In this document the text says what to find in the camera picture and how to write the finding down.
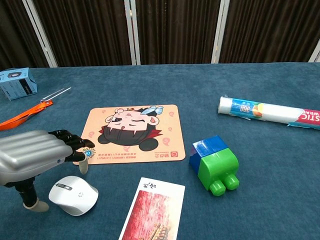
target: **lanyard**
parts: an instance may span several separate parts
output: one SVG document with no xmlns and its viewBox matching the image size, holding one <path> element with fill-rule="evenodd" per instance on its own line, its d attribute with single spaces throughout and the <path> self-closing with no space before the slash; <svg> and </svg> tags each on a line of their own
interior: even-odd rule
<svg viewBox="0 0 320 240">
<path fill-rule="evenodd" d="M 0 123 L 0 131 L 9 130 L 18 127 L 19 125 L 23 124 L 32 116 L 40 113 L 41 111 L 45 110 L 47 107 L 50 107 L 53 103 L 52 99 L 56 96 L 64 93 L 65 91 L 69 90 L 69 88 L 62 88 L 59 91 L 56 91 L 46 97 L 44 97 L 39 104 L 35 105 L 34 107 L 28 109 L 20 113 L 19 115 Z"/>
</svg>

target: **blue and white box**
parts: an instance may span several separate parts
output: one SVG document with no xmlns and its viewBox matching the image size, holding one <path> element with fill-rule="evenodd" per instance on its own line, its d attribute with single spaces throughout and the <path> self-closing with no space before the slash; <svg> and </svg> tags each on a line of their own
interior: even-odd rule
<svg viewBox="0 0 320 240">
<path fill-rule="evenodd" d="M 0 88 L 10 101 L 37 93 L 37 83 L 29 67 L 0 72 Z"/>
</svg>

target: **cartoon face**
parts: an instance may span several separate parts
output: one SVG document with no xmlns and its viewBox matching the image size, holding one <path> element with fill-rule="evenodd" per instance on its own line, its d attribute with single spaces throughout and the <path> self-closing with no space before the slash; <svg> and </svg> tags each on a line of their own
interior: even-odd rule
<svg viewBox="0 0 320 240">
<path fill-rule="evenodd" d="M 112 129 L 127 130 L 127 131 L 145 131 L 149 125 L 157 125 L 159 119 L 156 116 L 148 116 L 141 114 L 139 111 L 116 109 L 115 114 L 109 116 L 105 120 L 108 123 L 110 131 Z"/>
</svg>

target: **cartoon mouse pad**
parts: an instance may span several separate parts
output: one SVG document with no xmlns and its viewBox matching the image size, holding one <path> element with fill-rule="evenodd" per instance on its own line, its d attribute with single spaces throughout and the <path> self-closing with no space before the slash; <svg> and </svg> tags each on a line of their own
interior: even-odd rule
<svg viewBox="0 0 320 240">
<path fill-rule="evenodd" d="M 176 105 L 94 108 L 81 136 L 89 164 L 180 161 L 186 157 Z"/>
</svg>

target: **cartoon eye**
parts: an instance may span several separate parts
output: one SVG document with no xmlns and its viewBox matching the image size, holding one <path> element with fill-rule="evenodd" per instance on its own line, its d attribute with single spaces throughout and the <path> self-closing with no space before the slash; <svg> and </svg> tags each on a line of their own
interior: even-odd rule
<svg viewBox="0 0 320 240">
<path fill-rule="evenodd" d="M 112 119 L 112 122 L 120 122 L 122 120 L 122 118 L 116 117 L 114 119 Z"/>
</svg>

